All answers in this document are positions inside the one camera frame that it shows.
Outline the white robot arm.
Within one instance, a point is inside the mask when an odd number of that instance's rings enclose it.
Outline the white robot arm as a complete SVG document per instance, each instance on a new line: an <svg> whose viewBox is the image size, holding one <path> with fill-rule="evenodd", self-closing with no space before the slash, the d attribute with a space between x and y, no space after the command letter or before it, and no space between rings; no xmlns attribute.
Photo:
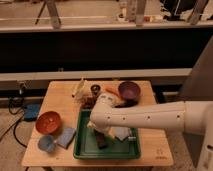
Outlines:
<svg viewBox="0 0 213 171"><path fill-rule="evenodd" d="M111 127L175 130L203 135L197 171L213 171L213 101L179 101L148 106L115 108L116 96L102 93L90 122L99 132Z"/></svg>

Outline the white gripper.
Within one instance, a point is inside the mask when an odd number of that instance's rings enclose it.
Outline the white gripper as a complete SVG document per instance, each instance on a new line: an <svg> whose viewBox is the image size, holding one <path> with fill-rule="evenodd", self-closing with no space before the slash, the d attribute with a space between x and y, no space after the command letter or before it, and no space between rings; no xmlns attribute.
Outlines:
<svg viewBox="0 0 213 171"><path fill-rule="evenodd" d="M87 127L91 128L93 130L96 130L100 133L103 133L105 136L114 139L115 138L115 133L112 127L101 127L101 126L97 126L95 125L93 122L89 121L87 123Z"/></svg>

